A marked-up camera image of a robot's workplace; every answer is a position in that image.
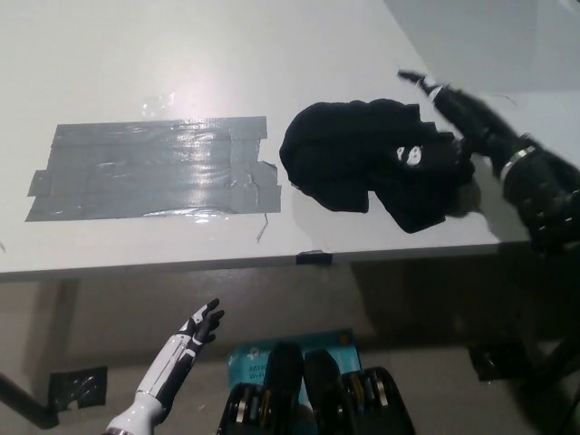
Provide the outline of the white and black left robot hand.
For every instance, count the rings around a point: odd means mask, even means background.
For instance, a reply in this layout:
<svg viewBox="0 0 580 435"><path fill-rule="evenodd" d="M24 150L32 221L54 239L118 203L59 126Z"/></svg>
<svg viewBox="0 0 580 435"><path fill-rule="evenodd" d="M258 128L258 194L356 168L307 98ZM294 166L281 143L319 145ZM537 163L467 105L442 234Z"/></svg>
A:
<svg viewBox="0 0 580 435"><path fill-rule="evenodd" d="M216 339L225 314L218 305L218 298L204 304L167 340L142 379L138 396L153 398L164 411L172 406L201 350Z"/></svg>

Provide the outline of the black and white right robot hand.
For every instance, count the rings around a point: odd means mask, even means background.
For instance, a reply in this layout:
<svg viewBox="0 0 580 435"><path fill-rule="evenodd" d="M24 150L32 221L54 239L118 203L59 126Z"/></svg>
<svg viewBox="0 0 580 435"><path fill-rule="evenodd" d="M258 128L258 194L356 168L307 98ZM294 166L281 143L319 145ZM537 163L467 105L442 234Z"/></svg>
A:
<svg viewBox="0 0 580 435"><path fill-rule="evenodd" d="M480 98L437 82L425 73L400 69L397 76L421 89L433 106L468 143L471 152L502 167L526 147L517 133Z"/></svg>

